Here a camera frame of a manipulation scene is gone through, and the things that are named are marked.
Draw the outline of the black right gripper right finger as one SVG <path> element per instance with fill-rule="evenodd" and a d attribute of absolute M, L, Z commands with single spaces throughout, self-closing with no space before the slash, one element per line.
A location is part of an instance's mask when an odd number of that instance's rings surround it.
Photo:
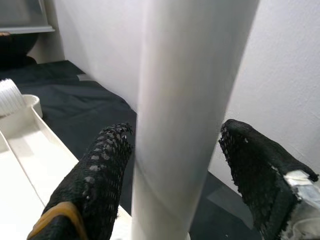
<path fill-rule="evenodd" d="M 320 237 L 319 175 L 251 125 L 228 119 L 220 148 L 264 240 Z"/>

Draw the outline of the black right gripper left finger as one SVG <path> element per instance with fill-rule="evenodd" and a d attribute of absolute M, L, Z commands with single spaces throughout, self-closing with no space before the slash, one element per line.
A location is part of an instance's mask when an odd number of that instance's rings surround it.
<path fill-rule="evenodd" d="M 133 146 L 128 123 L 103 128 L 51 194 L 29 240 L 109 240 Z"/>

